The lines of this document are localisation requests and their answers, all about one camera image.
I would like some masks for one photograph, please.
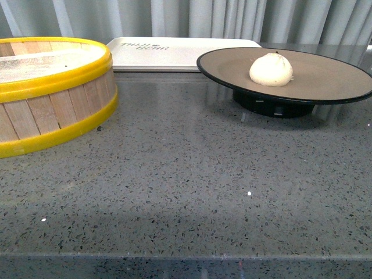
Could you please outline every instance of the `yellow rim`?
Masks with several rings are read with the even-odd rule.
[[[12,157],[39,151],[73,138],[79,137],[103,123],[115,111],[118,104],[117,89],[112,100],[100,111],[90,117],[68,127],[47,134],[20,139],[17,141],[0,142],[0,158]]]
[[[87,83],[105,74],[112,67],[112,56],[110,49],[106,45],[96,41],[66,37],[27,37],[0,39],[0,44],[30,41],[79,42],[100,47],[105,50],[105,53],[96,61],[73,70],[28,80],[1,83],[0,103],[34,98],[66,90],[68,88]]]

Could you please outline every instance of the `mesh liner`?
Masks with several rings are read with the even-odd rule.
[[[100,48],[67,49],[0,57],[0,83],[27,80],[76,69],[99,59]]]

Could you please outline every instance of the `speckled quartz surface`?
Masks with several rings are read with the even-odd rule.
[[[1,278],[370,278],[372,99],[330,123],[198,73],[116,81],[100,128],[0,159]]]

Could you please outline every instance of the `white bun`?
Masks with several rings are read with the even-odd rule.
[[[290,62],[278,53],[268,53],[256,59],[249,69],[252,81],[266,86],[284,86],[292,75]]]

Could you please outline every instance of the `curtain fold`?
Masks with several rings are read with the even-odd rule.
[[[0,0],[0,37],[46,35],[367,45],[372,0]]]

